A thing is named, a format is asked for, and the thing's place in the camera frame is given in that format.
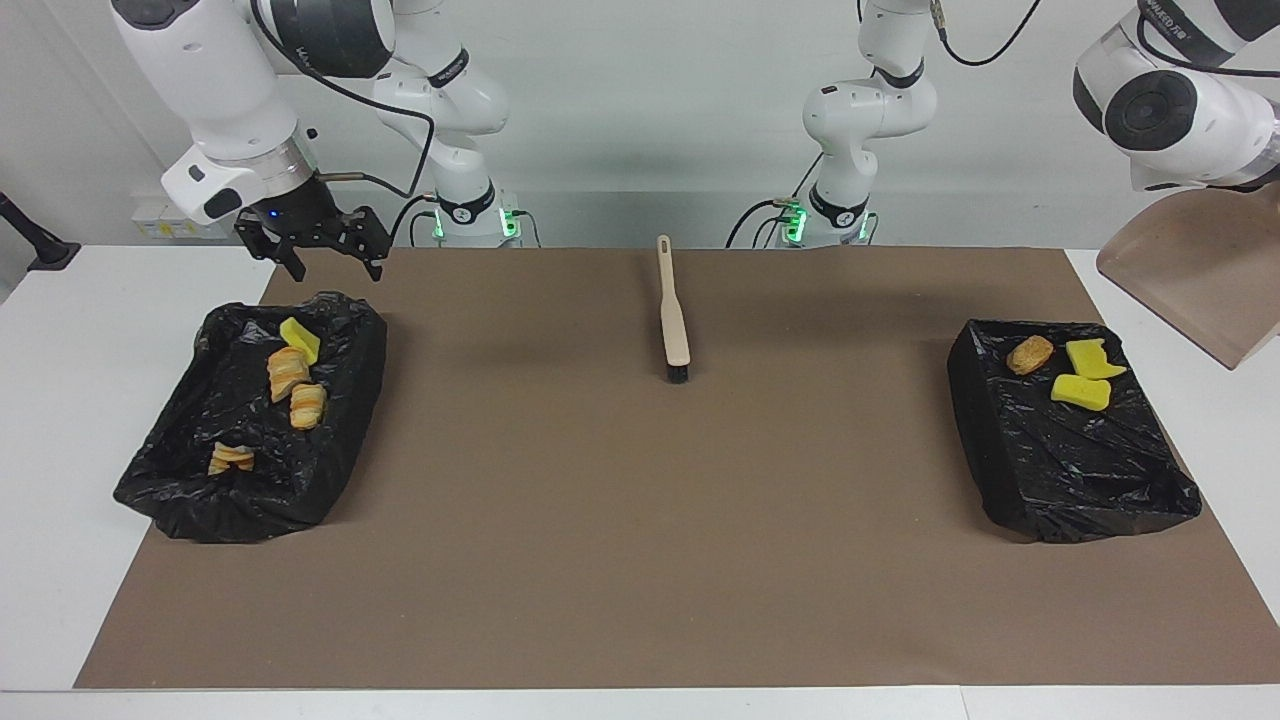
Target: white table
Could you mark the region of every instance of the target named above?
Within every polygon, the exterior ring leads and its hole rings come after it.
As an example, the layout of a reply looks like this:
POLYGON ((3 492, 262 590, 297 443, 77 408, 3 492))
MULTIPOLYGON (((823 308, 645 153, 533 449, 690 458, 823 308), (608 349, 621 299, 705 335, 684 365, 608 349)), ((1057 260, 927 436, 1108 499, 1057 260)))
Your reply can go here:
MULTIPOLYGON (((1228 373, 1102 279, 1096 252, 1069 256, 1280 616, 1280 342, 1228 373)), ((0 305, 0 719, 1280 719, 1280 685, 72 692, 148 525, 111 489, 205 314, 256 302, 270 272, 239 249, 93 246, 0 305)))

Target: black plastic bag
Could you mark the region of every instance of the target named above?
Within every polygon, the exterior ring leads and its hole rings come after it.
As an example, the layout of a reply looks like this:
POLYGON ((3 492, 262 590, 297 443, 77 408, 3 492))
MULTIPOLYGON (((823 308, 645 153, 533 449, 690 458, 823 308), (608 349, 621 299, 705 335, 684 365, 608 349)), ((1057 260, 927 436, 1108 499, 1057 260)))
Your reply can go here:
POLYGON ((387 323, 367 302, 321 292, 296 307, 224 305, 205 319, 196 352, 115 500, 155 518, 172 538, 255 542, 319 524, 347 487, 381 392, 387 323), (273 405, 266 359, 297 318, 320 337, 312 382, 329 393, 311 430, 273 405), (214 443, 255 450, 251 471, 209 477, 214 443))
POLYGON ((1100 337, 1108 360, 1128 368, 1120 338, 1097 324, 970 320, 952 346, 956 424, 996 524, 1046 542, 1084 542, 1199 515, 1199 488, 1179 469, 1132 369, 1110 380, 1102 413, 1050 398, 1053 379, 1074 372, 1066 342, 1100 337), (1053 356, 1019 377, 1005 360, 1036 334, 1053 343, 1053 356))

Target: black cable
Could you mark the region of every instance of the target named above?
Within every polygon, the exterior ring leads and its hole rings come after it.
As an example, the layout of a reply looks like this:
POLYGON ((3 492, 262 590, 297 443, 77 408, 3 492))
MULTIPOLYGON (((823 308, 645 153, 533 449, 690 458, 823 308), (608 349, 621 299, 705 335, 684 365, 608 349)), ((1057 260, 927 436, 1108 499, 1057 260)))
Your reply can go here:
POLYGON ((733 229, 728 233, 728 241, 724 243, 724 250, 733 247, 733 238, 737 237, 737 231, 742 229, 742 225, 746 223, 748 218, 754 215, 758 210, 763 210, 771 205, 773 205, 773 200, 762 200, 755 205, 748 208, 746 213, 742 213, 742 217, 737 219, 737 223, 733 224, 733 229))
POLYGON ((396 215, 396 222, 392 223, 392 232, 390 232, 392 242, 396 242, 396 236, 399 234, 399 227, 404 222, 404 215, 408 215, 408 211, 413 209, 413 206, 417 205, 419 202, 434 202, 434 197, 431 197, 430 195, 419 195, 415 196, 408 202, 406 202, 403 208, 401 208, 399 214, 396 215))
POLYGON ((417 227, 417 220, 421 219, 421 218, 433 218, 434 219, 435 218, 435 213, 433 213, 431 210, 426 210, 424 213, 419 213, 417 215, 413 215, 410 219, 410 222, 408 222, 408 246, 410 247, 417 247, 417 241, 413 240, 413 228, 417 227))
MULTIPOLYGON (((765 218, 764 222, 760 223, 760 227, 755 228, 755 237, 751 238, 751 250, 755 250, 755 247, 760 243, 760 233, 764 232, 764 228, 768 227, 769 223, 773 223, 774 229, 777 229, 778 223, 782 222, 780 218, 765 218)), ((771 231, 769 232, 769 238, 772 238, 772 237, 773 237, 773 232, 771 231)), ((765 247, 769 246, 768 241, 765 241, 764 246, 765 247)))
POLYGON ((529 224, 534 225, 534 242, 538 243, 538 247, 541 247, 543 236, 538 234, 538 218, 535 218, 529 210, 516 210, 511 215, 513 218, 529 218, 529 224))
POLYGON ((1142 45, 1142 49, 1153 55, 1157 60, 1164 60, 1170 65, 1176 65, 1183 69, 1215 76, 1280 78, 1280 70, 1238 70, 1234 68, 1212 68, 1210 65, 1198 65, 1196 63, 1188 63, 1187 60, 1179 60, 1178 58, 1166 55, 1160 50, 1156 50, 1147 40, 1147 22, 1148 20, 1144 15, 1138 17, 1138 45, 1142 45))
POLYGON ((809 178, 813 177, 813 172, 818 169, 818 163, 822 163, 822 152, 819 152, 818 156, 813 159, 813 164, 809 165, 809 169, 805 172, 804 177, 800 178, 800 184, 797 184, 795 191, 791 192, 791 197, 800 197, 800 191, 804 190, 804 183, 809 182, 809 178))
POLYGON ((379 187, 394 192, 397 196, 403 197, 404 200, 413 197, 412 195, 407 195, 403 190, 384 181, 383 178, 378 176, 371 176, 369 173, 323 173, 319 179, 320 182, 326 184, 330 182, 371 182, 379 187))
POLYGON ((422 154, 417 159, 417 169, 413 170, 413 182, 408 184, 408 190, 398 190, 396 186, 381 178, 375 178, 374 176, 370 176, 367 173, 361 173, 361 176, 364 176, 362 179, 378 183, 381 187, 390 190, 392 192, 399 195, 406 200, 412 197, 413 192, 417 190, 419 181, 422 179, 422 170, 426 168, 426 156, 431 151, 431 142, 435 140, 435 118, 428 115, 426 113, 419 113, 417 110, 407 110, 404 108, 397 108, 394 105, 387 105, 376 100, 370 100, 364 95, 352 92, 346 87, 342 87, 340 85, 330 81, 329 78, 311 69, 310 65, 307 65, 296 55, 284 49, 284 45, 282 45, 280 41, 276 40, 275 36, 271 35, 271 32, 266 28, 266 22, 262 19, 262 10, 259 8, 259 4, 256 1, 250 3, 250 8, 253 12, 253 22, 257 23, 257 28, 262 31, 262 36, 266 37, 266 41, 271 44, 271 47, 275 47, 276 53, 284 55, 284 59, 287 59, 294 68, 297 68, 300 73, 310 77, 311 79, 337 92, 338 95, 342 95, 343 97, 360 102, 361 105, 367 105, 375 110, 383 110, 385 113, 392 113, 396 115, 404 115, 407 118, 417 118, 420 120, 426 122, 428 126, 426 140, 422 142, 422 154))
POLYGON ((938 40, 942 41, 942 47, 946 49, 947 55, 951 55, 952 60, 969 68, 980 68, 983 65, 989 65, 991 63, 995 63, 1001 58, 1001 55, 1007 53, 1009 49, 1014 46, 1014 42, 1018 40, 1018 36, 1020 36, 1023 31, 1027 29, 1027 23, 1032 22, 1032 17, 1036 14, 1036 10, 1039 9, 1039 4, 1043 0, 1036 0, 1034 3, 1032 3, 1030 9, 1027 10, 1027 15, 1023 17, 1023 22, 1018 23, 1018 29, 1014 31, 1014 35, 1009 36, 1009 40, 1005 41, 1005 44, 1000 47, 1000 50, 996 50, 995 55, 984 60, 969 60, 968 58, 961 58, 960 55, 956 54, 955 50, 952 50, 951 41, 947 40, 946 18, 942 17, 942 3, 937 3, 934 6, 936 10, 933 15, 933 22, 938 26, 938 40))

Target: bread piece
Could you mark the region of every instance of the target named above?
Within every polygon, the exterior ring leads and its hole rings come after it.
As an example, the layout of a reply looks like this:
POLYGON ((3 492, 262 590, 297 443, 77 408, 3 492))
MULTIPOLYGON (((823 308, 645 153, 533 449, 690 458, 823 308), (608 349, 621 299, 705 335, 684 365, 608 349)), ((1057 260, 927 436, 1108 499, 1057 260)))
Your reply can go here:
POLYGON ((1015 347, 1005 359, 1005 364, 1018 375, 1029 375, 1043 368, 1052 356, 1053 343, 1034 334, 1015 347))
POLYGON ((230 447, 220 442, 214 443, 214 459, 232 465, 247 462, 253 459, 253 451, 246 446, 230 447))
POLYGON ((271 402, 279 402, 300 383, 311 382, 307 357, 297 347, 285 347, 266 359, 266 374, 271 384, 271 402))
POLYGON ((320 424, 329 393, 324 386, 300 384, 293 387, 289 401, 289 424, 298 430, 310 430, 320 424))
POLYGON ((209 460, 209 474, 220 475, 227 470, 250 471, 253 469, 253 451, 246 446, 230 447, 220 442, 214 443, 214 456, 209 460))

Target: brown dustpan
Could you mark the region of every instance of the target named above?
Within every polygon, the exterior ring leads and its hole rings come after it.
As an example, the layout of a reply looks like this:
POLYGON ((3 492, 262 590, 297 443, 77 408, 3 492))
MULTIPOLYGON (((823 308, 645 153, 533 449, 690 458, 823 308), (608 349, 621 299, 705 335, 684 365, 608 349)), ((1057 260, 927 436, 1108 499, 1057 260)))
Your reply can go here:
POLYGON ((1280 333, 1280 183, 1161 199, 1098 270, 1234 370, 1280 333))

